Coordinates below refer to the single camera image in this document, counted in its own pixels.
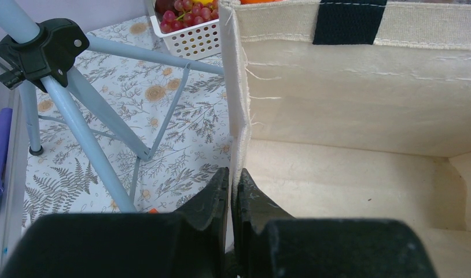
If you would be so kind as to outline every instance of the tripod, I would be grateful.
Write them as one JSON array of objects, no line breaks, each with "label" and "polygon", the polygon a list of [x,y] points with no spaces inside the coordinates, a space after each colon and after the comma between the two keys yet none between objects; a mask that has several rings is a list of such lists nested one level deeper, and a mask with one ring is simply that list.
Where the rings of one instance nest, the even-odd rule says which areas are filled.
[{"label": "tripod", "polygon": [[[223,75],[223,69],[85,35],[73,21],[67,19],[47,20],[36,24],[14,0],[0,0],[0,27],[9,34],[0,42],[0,56],[13,67],[13,70],[0,76],[0,81],[10,89],[19,86],[30,138],[30,153],[40,155],[44,152],[39,134],[40,118],[66,123],[120,211],[137,212],[133,200],[140,161],[153,159],[184,90],[189,71]],[[86,49],[184,68],[181,83],[151,148],[138,138],[73,66],[75,57]],[[50,95],[64,120],[38,115],[36,86]],[[71,94],[114,136],[90,129]],[[121,140],[136,154],[129,193],[125,191],[93,133]]]}]

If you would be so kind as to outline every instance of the small orange object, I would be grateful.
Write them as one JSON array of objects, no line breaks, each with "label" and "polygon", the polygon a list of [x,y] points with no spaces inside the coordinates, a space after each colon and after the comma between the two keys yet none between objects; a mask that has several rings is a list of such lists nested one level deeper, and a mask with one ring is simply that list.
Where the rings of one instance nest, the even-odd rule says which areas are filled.
[{"label": "small orange object", "polygon": [[270,3],[279,2],[282,0],[241,0],[241,4],[257,4],[257,3]]}]

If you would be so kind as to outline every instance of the tote bag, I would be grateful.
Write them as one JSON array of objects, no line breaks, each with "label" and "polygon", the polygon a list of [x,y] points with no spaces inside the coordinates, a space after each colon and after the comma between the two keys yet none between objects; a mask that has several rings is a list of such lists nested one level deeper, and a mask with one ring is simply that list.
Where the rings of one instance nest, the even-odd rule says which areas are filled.
[{"label": "tote bag", "polygon": [[247,168],[295,217],[402,220],[440,277],[471,277],[471,5],[220,5],[233,184]]}]

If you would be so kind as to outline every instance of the floral tablecloth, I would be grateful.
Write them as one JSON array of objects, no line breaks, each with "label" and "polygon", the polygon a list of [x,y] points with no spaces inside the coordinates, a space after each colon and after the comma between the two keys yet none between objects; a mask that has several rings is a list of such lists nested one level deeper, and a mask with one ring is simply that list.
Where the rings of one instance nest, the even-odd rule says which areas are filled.
[{"label": "floral tablecloth", "polygon": [[[89,34],[168,53],[147,17]],[[220,55],[201,61],[222,65]],[[150,147],[179,86],[182,69],[90,51],[76,59],[76,67]],[[47,94],[37,91],[37,95],[41,115],[61,118]],[[109,132],[77,104],[91,128]],[[223,78],[191,71],[159,150],[153,160],[141,163],[135,193],[138,210],[173,211],[202,190],[218,167],[228,166],[228,126]],[[28,155],[23,229],[48,213],[119,212],[69,128],[40,120],[40,130],[45,152]],[[136,156],[120,141],[96,138],[128,190]]]}]

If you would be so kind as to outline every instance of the bunch of grapes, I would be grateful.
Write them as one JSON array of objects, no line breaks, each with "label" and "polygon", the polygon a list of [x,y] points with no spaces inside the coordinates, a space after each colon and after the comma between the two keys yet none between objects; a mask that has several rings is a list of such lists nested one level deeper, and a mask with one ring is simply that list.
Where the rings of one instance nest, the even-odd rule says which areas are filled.
[{"label": "bunch of grapes", "polygon": [[193,3],[193,0],[176,0],[176,12],[168,10],[162,16],[160,29],[170,33],[219,18],[218,0],[207,3]]}]

